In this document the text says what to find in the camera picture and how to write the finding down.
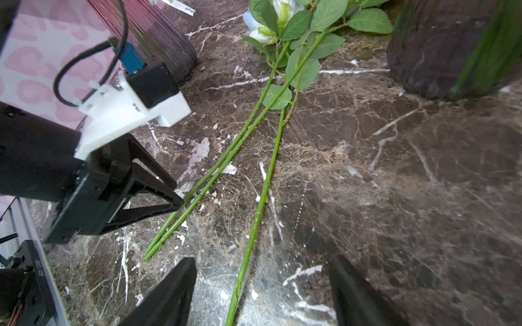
black cable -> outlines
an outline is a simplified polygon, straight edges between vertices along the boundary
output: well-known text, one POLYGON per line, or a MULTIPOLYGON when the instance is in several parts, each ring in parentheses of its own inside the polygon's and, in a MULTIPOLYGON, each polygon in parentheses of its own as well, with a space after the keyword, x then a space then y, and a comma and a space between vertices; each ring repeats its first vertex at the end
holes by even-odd
POLYGON ((108 49, 110 47, 111 47, 110 43, 108 41, 105 41, 105 42, 102 42, 102 43, 100 43, 100 44, 98 44, 98 45, 96 45, 96 46, 94 46, 94 47, 92 47, 90 49, 87 49, 87 50, 81 52, 80 54, 78 54, 77 56, 75 56, 71 61, 69 61, 62 68, 62 70, 60 70, 58 72, 58 75, 56 75, 56 77, 54 78, 53 92, 54 92, 54 95, 56 96, 56 98, 60 102, 62 102, 65 105, 68 105, 68 106, 77 106, 76 104, 71 103, 68 100, 64 99, 62 97, 62 95, 60 94, 60 90, 58 89, 58 87, 60 86, 60 81, 62 80, 64 75, 69 71, 69 69, 71 69, 71 67, 74 66, 75 64, 77 64, 80 60, 88 58, 91 55, 96 54, 98 52, 101 52, 101 51, 103 51, 105 49, 108 49))
MULTIPOLYGON (((122 19, 123 19, 123 34, 122 39, 120 40, 120 43, 118 44, 118 48, 116 50, 116 54, 112 58, 111 62, 109 63, 109 67, 107 68, 105 74, 102 76, 100 81, 98 81, 98 84, 103 85, 107 80, 109 79, 112 70, 114 70, 114 67, 116 66, 117 61, 120 59, 123 53, 123 49, 125 47, 125 43, 127 43, 127 35, 128 35, 128 21, 127 21, 127 12, 125 11, 125 6, 123 5, 123 0, 118 0, 118 4, 120 5, 120 10, 122 12, 122 19)), ((71 69, 72 66, 74 66, 76 63, 78 63, 80 60, 83 60, 93 54, 96 54, 98 52, 101 52, 105 49, 108 49, 111 45, 108 41, 102 42, 90 49, 87 49, 83 51, 82 53, 78 54, 76 57, 74 57, 71 61, 69 61, 63 68, 60 70, 58 75, 56 75, 56 78, 53 82, 53 92, 56 98, 62 102, 65 105, 68 106, 77 106, 76 104, 69 102, 68 100, 64 99, 60 95, 60 90, 58 87, 60 86, 60 81, 63 78, 63 76, 67 73, 69 69, 71 69)), ((82 103, 84 103, 91 95, 93 95, 96 92, 96 89, 91 89, 89 93, 83 98, 82 103)))
POLYGON ((14 238, 17 238, 17 237, 18 237, 18 233, 14 232, 13 234, 0 238, 0 244, 4 243, 6 241, 12 240, 14 238))

red wire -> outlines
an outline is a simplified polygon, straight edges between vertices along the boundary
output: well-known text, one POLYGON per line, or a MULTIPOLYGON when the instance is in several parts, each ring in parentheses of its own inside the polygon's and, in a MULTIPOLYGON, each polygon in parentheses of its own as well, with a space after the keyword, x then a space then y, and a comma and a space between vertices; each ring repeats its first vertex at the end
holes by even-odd
POLYGON ((15 326, 16 325, 16 322, 18 321, 18 317, 20 317, 20 313, 22 312, 22 307, 23 307, 23 305, 21 305, 20 308, 18 308, 18 312, 16 313, 16 317, 13 320, 13 323, 11 324, 11 321, 9 320, 9 324, 7 324, 7 326, 15 326))
POLYGON ((11 325, 11 322, 13 320, 13 317, 15 316, 16 309, 13 309, 13 314, 11 315, 11 319, 9 319, 9 322, 7 323, 7 326, 11 325))

flower stem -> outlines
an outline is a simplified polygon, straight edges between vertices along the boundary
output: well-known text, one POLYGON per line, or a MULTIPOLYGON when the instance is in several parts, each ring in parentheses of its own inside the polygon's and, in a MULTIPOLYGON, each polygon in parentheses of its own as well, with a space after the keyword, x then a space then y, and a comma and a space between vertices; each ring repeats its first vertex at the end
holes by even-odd
MULTIPOLYGON (((281 54, 280 56, 277 58, 276 60, 276 63, 275 63, 275 67, 277 67, 277 65, 279 64, 279 62, 281 61, 284 53, 287 51, 287 48, 288 46, 290 45, 290 42, 286 42, 283 46, 283 49, 281 51, 281 54)), ((277 69, 272 69, 272 73, 270 74, 270 77, 268 78, 268 81, 271 83, 273 78, 274 78, 274 75, 275 75, 275 71, 277 69)), ((214 183, 214 181, 219 177, 219 175, 221 174, 221 172, 223 172, 223 170, 225 169, 225 167, 228 165, 228 163, 230 163, 230 161, 232 160, 232 158, 234 157, 234 155, 237 153, 237 151, 239 150, 239 148, 241 147, 241 145, 245 142, 245 140, 248 138, 248 136, 252 133, 252 131, 254 130, 255 126, 257 126, 257 124, 259 124, 259 121, 263 118, 263 116, 266 114, 266 112, 268 111, 268 109, 265 109, 263 112, 264 113, 261 113, 261 115, 256 119, 256 121, 254 122, 254 127, 252 127, 252 125, 250 125, 250 122, 252 121, 252 119, 254 118, 255 114, 257 113, 257 110, 259 109, 259 106, 261 105, 267 91, 268 91, 268 88, 270 87, 270 84, 266 84, 266 87, 265 89, 263 90, 263 93, 261 95, 261 98, 259 98, 259 101, 257 102, 256 106, 254 107, 254 110, 252 111, 252 114, 250 114, 250 117, 248 118, 247 120, 247 123, 245 123, 245 126, 243 127, 243 129, 241 130, 241 133, 243 134, 243 136, 240 136, 239 134, 236 136, 235 140, 232 142, 232 144, 227 148, 226 152, 221 156, 221 158, 219 159, 219 161, 214 165, 214 167, 212 169, 210 169, 206 174, 205 176, 203 177, 204 179, 205 178, 208 178, 209 176, 211 176, 214 171, 216 171, 217 167, 219 167, 217 169, 217 172, 214 173, 212 179, 205 185, 205 187, 203 188, 203 190, 201 191, 201 193, 196 197, 196 199, 191 203, 191 205, 186 209, 185 212, 183 212, 183 214, 181 215, 181 217, 174 223, 174 225, 167 231, 167 233, 165 233, 165 235, 163 235, 163 233, 165 232, 165 230, 167 229, 167 227, 170 225, 170 223, 174 220, 174 217, 177 215, 177 212, 175 212, 174 214, 172 214, 169 219, 165 222, 165 224, 163 225, 163 228, 160 230, 160 232, 158 233, 158 235, 156 236, 156 238, 154 238, 154 241, 153 241, 153 244, 151 244, 149 246, 149 248, 147 248, 147 252, 145 254, 145 260, 149 260, 150 257, 152 257, 152 255, 159 249, 159 247, 161 247, 161 245, 170 237, 170 235, 181 225, 181 223, 183 223, 183 221, 185 220, 185 218, 190 214, 190 212, 192 212, 192 210, 194 209, 194 207, 196 207, 196 205, 199 203, 199 201, 201 200, 201 198, 203 197, 203 195, 207 192, 208 189, 210 189, 210 187, 212 186, 212 184, 214 183)), ((271 103, 271 105, 269 106, 272 107, 272 105, 275 103, 276 100, 273 100, 273 102, 271 103)), ((198 182, 198 184, 196 186, 200 186, 201 184, 203 184, 203 182, 205 180, 200 180, 198 182)), ((190 197, 188 197, 188 195, 192 196, 192 194, 197 191, 197 188, 196 186, 194 186, 190 191, 189 193, 187 193, 187 195, 184 197, 184 200, 185 202, 187 202, 190 197)))
MULTIPOLYGON (((219 158, 219 160, 214 164, 214 166, 207 171, 207 173, 205 173, 205 175, 203 176, 203 178, 201 178, 201 180, 198 181, 198 183, 196 183, 196 185, 194 187, 192 187, 188 192, 187 194, 183 197, 183 201, 185 203, 187 203, 188 201, 190 201, 192 195, 203 185, 203 183, 205 183, 205 181, 210 178, 214 172, 222 165, 223 161, 227 158, 228 154, 234 149, 234 147, 236 146, 236 144, 239 142, 239 140, 241 139, 241 137, 243 137, 243 135, 245 134, 245 131, 247 130, 247 128, 249 127, 249 125, 252 123, 252 120, 254 119, 257 111, 259 110, 259 107, 261 106, 261 103, 263 102, 263 100, 265 99, 265 96, 266 96, 266 93, 268 92, 268 88, 270 87, 270 84, 272 84, 272 80, 274 79, 274 76, 276 74, 276 72, 278 73, 279 71, 277 70, 277 64, 273 66, 272 68, 272 71, 270 73, 270 76, 268 77, 268 80, 266 81, 266 85, 265 87, 263 88, 263 91, 261 92, 261 96, 259 97, 259 101, 257 101, 254 109, 252 110, 252 113, 250 113, 250 116, 248 117, 248 119, 245 121, 245 125, 243 126, 243 128, 241 129, 241 131, 239 132, 239 134, 234 138, 234 140, 232 141, 232 143, 228 146, 227 150, 225 151, 225 153, 219 158)), ((169 227, 169 225, 172 223, 172 221, 174 221, 174 218, 177 216, 179 211, 177 212, 174 212, 172 213, 169 218, 165 221, 165 223, 163 224, 163 226, 161 227, 161 229, 159 230, 158 234, 156 235, 156 237, 154 237, 154 240, 152 240, 152 242, 150 243, 149 247, 147 248, 147 251, 145 251, 145 254, 148 254, 149 251, 156 245, 156 243, 158 243, 159 239, 161 238, 161 236, 165 233, 165 231, 167 230, 167 228, 169 227)))
POLYGON ((298 94, 299 94, 299 91, 295 91, 295 97, 294 97, 294 100, 292 102, 292 105, 290 106, 290 109, 288 110, 288 114, 287 114, 286 118, 284 118, 283 127, 286 126, 288 120, 290 120, 290 117, 292 116, 293 109, 295 108, 295 104, 297 103, 297 95, 298 94))
MULTIPOLYGON (((266 58, 266 63, 273 69, 276 65, 275 64, 272 64, 270 62, 270 60, 268 59, 268 57, 266 58)), ((283 74, 282 72, 279 71, 279 69, 276 69, 276 72, 277 74, 279 75, 279 77, 283 78, 285 77, 285 74, 283 74)))
MULTIPOLYGON (((186 209, 185 212, 183 212, 183 214, 178 218, 178 220, 174 223, 174 225, 158 240, 158 242, 156 242, 156 244, 145 254, 145 260, 149 260, 150 257, 152 257, 152 255, 154 255, 154 253, 161 247, 161 245, 163 245, 163 243, 172 235, 172 233, 174 233, 174 231, 181 225, 181 223, 183 223, 183 221, 187 218, 187 216, 192 212, 192 210, 198 205, 199 201, 201 200, 201 198, 203 198, 203 196, 205 195, 205 193, 210 189, 210 187, 212 186, 212 184, 214 183, 214 181, 216 181, 216 179, 219 177, 219 175, 221 174, 221 172, 223 172, 223 170, 225 169, 225 167, 230 163, 230 161, 232 160, 232 158, 234 157, 234 155, 239 151, 239 148, 243 145, 243 143, 245 142, 245 140, 250 136, 250 134, 254 131, 254 129, 257 127, 257 125, 259 124, 259 122, 263 119, 263 117, 265 116, 265 114, 268 112, 268 110, 270 110, 270 108, 272 108, 272 106, 275 104, 275 102, 279 99, 279 97, 283 94, 284 90, 290 85, 290 83, 292 82, 292 80, 297 76, 297 74, 301 71, 301 69, 303 68, 304 64, 306 63, 306 60, 308 60, 308 58, 312 55, 312 52, 314 52, 315 48, 317 48, 317 46, 319 45, 319 42, 323 39, 323 37, 326 35, 327 31, 323 31, 321 34, 319 34, 316 38, 315 38, 315 42, 312 44, 312 46, 310 46, 310 49, 308 50, 308 52, 304 55, 303 57, 303 60, 301 60, 298 65, 297 65, 297 68, 295 69, 295 71, 290 75, 290 76, 287 76, 287 79, 286 81, 284 82, 283 86, 280 88, 279 92, 276 94, 276 96, 274 97, 274 99, 270 102, 270 104, 268 106, 265 107, 265 109, 259 114, 259 116, 255 119, 255 121, 249 125, 246 129, 246 132, 245 134, 243 135, 243 137, 241 137, 240 141, 237 142, 236 146, 234 147, 233 150, 230 151, 230 153, 226 156, 226 159, 223 161, 223 163, 221 164, 221 166, 219 167, 219 169, 217 170, 217 172, 213 175, 212 179, 210 179, 207 184, 205 185, 205 187, 203 188, 203 190, 200 192, 200 194, 196 197, 196 199, 190 204, 190 206, 186 209)), ((283 46, 283 50, 281 51, 281 54, 277 60, 276 60, 276 64, 275 66, 277 67, 277 65, 279 64, 279 62, 281 61, 281 58, 282 56, 284 55, 284 53, 286 52, 288 46, 290 45, 290 41, 287 41, 284 43, 284 46, 283 46)))
POLYGON ((342 23, 341 25, 338 25, 338 26, 334 26, 334 27, 330 27, 330 29, 328 30, 330 33, 332 33, 333 31, 336 31, 338 30, 339 28, 343 28, 345 26, 348 26, 348 22, 344 20, 344 23, 342 23))
POLYGON ((319 4, 319 0, 312 1, 309 11, 314 11, 315 7, 317 7, 318 4, 319 4))
POLYGON ((281 110, 279 115, 279 126, 277 128, 277 135, 274 141, 274 151, 272 152, 272 158, 270 159, 270 165, 266 174, 265 182, 263 182, 263 191, 261 192, 261 199, 257 205, 257 211, 250 230, 250 237, 248 238, 248 244, 246 245, 245 255, 241 262, 241 268, 239 269, 238 279, 235 282, 234 291, 232 292, 232 299, 230 300, 229 312, 227 315, 226 326, 232 326, 234 324, 235 310, 238 306, 239 295, 241 293, 241 287, 243 286, 243 280, 245 279, 246 270, 248 263, 250 262, 250 256, 252 249, 254 248, 254 242, 257 236, 257 230, 263 216, 263 210, 265 208, 266 197, 268 194, 268 188, 270 187, 270 180, 272 179, 272 173, 274 172, 274 166, 276 165, 277 152, 279 151, 279 143, 281 142, 281 135, 283 133, 284 126, 284 108, 281 110))
MULTIPOLYGON (((277 94, 275 96, 274 103, 281 96, 281 94, 283 93, 285 88, 288 87, 288 85, 296 77, 296 75, 299 73, 301 68, 303 68, 304 64, 306 63, 306 61, 308 60, 308 58, 310 57, 312 52, 314 52, 315 48, 319 45, 319 42, 321 42, 321 40, 326 35, 326 33, 327 33, 327 31, 323 31, 321 34, 319 34, 315 38, 314 44, 312 44, 312 46, 310 47, 308 52, 305 54, 305 56, 303 57, 303 60, 298 64, 294 73, 292 75, 288 76, 286 82, 281 87, 281 91, 279 92, 279 94, 277 94)), ((290 110, 293 110, 296 102, 297 102, 297 93, 296 93, 294 102, 292 103, 292 108, 290 110)), ((261 112, 259 117, 261 117, 261 115, 263 115, 267 110, 269 110, 270 107, 272 107, 272 105, 274 103, 271 103, 267 108, 265 108, 265 110, 263 110, 263 112, 261 112)), ((227 314, 226 326, 233 326, 233 324, 234 324, 235 313, 236 313, 236 309, 238 307, 239 295, 241 293, 241 288, 243 286, 243 280, 245 279, 246 270, 248 269, 248 263, 250 262, 250 256, 252 254, 252 249, 254 248, 254 242, 256 240, 257 231, 259 229, 259 224, 261 222, 261 217, 263 216, 263 210, 265 208, 268 188, 270 187, 272 173, 274 172, 274 166, 276 165, 277 153, 279 151, 279 143, 281 142, 281 135, 283 132, 283 127, 286 122, 288 122, 288 120, 286 120, 284 118, 284 109, 282 109, 281 115, 279 116, 279 126, 277 129, 277 135, 276 135, 276 139, 274 141, 274 143, 275 143, 274 151, 272 152, 272 158, 270 159, 270 166, 268 167, 268 172, 266 174, 265 182, 263 182, 263 191, 261 192, 259 204, 257 205, 257 211, 256 211, 256 215, 254 218, 254 223, 250 230, 250 236, 248 238, 248 243, 246 245, 246 250, 245 250, 245 255, 243 256, 243 261, 241 262, 241 268, 239 269, 238 279, 236 280, 236 283, 234 285, 234 290, 232 292, 232 299, 230 300, 230 306, 229 306, 229 311, 227 314)))

green leaf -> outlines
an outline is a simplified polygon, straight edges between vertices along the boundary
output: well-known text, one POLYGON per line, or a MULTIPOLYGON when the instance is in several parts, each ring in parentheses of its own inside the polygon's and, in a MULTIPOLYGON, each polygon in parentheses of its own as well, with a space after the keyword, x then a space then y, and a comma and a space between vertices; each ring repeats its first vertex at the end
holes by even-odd
POLYGON ((361 0, 359 2, 359 5, 361 6, 361 8, 369 8, 369 7, 375 7, 375 6, 378 6, 380 4, 383 4, 385 2, 387 2, 389 0, 361 0))
MULTIPOLYGON (((265 98, 263 99, 263 105, 267 107, 272 103, 274 98, 276 98, 276 94, 281 91, 281 86, 277 86, 271 84, 268 88, 268 92, 266 93, 265 98)), ((276 100, 276 102, 270 108, 271 110, 281 110, 286 107, 288 103, 292 100, 292 91, 288 89, 288 87, 284 90, 283 94, 276 100)))
POLYGON ((290 41, 300 38, 310 28, 313 13, 311 11, 301 10, 293 15, 288 24, 283 29, 280 39, 290 41))
POLYGON ((377 8, 363 9, 355 13, 348 26, 358 31, 389 34, 393 25, 386 13, 377 8))
MULTIPOLYGON (((287 78, 290 77, 294 71, 296 71, 300 60, 304 57, 307 51, 308 49, 306 47, 303 47, 295 50, 292 53, 292 55, 290 55, 286 69, 287 78)), ((309 57, 308 60, 306 60, 301 71, 292 80, 290 85, 292 85, 298 91, 304 91, 308 86, 310 86, 314 82, 318 74, 319 60, 317 60, 316 58, 309 57)))
POLYGON ((298 39, 298 40, 295 40, 295 41, 292 41, 290 43, 290 49, 291 50, 295 50, 299 47, 299 45, 301 45, 301 39, 298 39))
POLYGON ((279 65, 277 65, 278 68, 285 68, 288 64, 288 57, 285 56, 284 58, 281 59, 281 61, 279 62, 279 65))
POLYGON ((345 13, 342 14, 342 17, 346 18, 346 17, 350 16, 356 9, 357 9, 357 2, 348 1, 348 5, 346 5, 345 13))
POLYGON ((315 10, 311 29, 322 32, 330 27, 345 12, 348 0, 321 0, 315 10))
POLYGON ((265 20, 263 19, 263 14, 261 13, 261 11, 256 11, 256 5, 260 1, 263 1, 263 0, 249 0, 248 5, 250 7, 250 13, 252 14, 252 17, 254 17, 254 19, 258 23, 265 25, 265 20))
POLYGON ((314 52, 312 52, 312 57, 316 59, 325 58, 337 51, 344 42, 345 39, 340 36, 337 36, 335 34, 327 34, 317 45, 314 52))
POLYGON ((261 13, 266 26, 277 36, 279 36, 279 30, 277 28, 277 13, 272 3, 268 0, 260 0, 255 5, 254 10, 257 13, 261 13))
POLYGON ((259 41, 257 41, 255 38, 252 38, 248 35, 241 35, 241 38, 243 40, 245 40, 248 44, 250 44, 251 46, 255 47, 256 49, 258 49, 259 51, 261 51, 261 53, 263 53, 264 55, 266 55, 272 62, 275 61, 275 58, 274 58, 274 55, 272 53, 270 53, 261 43, 259 43, 259 41))
POLYGON ((308 35, 308 38, 306 39, 307 45, 312 45, 315 42, 315 37, 318 36, 319 32, 312 32, 308 35))

white label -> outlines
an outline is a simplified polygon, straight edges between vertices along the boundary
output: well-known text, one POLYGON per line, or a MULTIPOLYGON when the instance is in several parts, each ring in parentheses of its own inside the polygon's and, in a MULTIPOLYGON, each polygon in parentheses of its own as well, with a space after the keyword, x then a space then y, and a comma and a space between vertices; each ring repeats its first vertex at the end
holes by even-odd
POLYGON ((178 0, 163 0, 163 2, 191 16, 193 16, 196 12, 196 10, 190 8, 184 3, 179 2, 178 0))
POLYGON ((43 277, 42 263, 38 259, 35 259, 34 266, 36 267, 36 272, 38 276, 43 277))

